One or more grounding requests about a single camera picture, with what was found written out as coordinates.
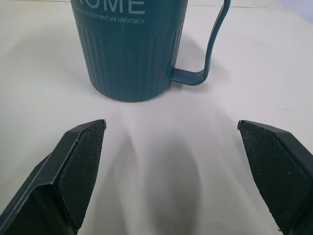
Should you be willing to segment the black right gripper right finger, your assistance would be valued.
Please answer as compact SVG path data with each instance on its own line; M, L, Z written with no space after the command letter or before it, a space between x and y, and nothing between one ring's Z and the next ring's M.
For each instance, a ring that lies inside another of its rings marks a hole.
M237 126L254 182L283 235L313 235L313 154L290 132Z

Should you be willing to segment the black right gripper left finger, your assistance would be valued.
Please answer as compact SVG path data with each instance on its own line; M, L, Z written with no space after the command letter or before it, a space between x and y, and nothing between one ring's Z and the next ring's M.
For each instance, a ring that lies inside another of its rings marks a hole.
M77 235L97 179L106 122L64 133L0 214L0 235Z

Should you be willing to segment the teal ribbed plastic mug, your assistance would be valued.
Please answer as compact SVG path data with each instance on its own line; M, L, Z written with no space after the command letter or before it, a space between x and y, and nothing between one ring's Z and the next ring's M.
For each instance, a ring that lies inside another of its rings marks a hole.
M154 98L172 82L203 83L219 29L230 7L224 0L199 72L175 67L188 0L70 0L92 85L125 102Z

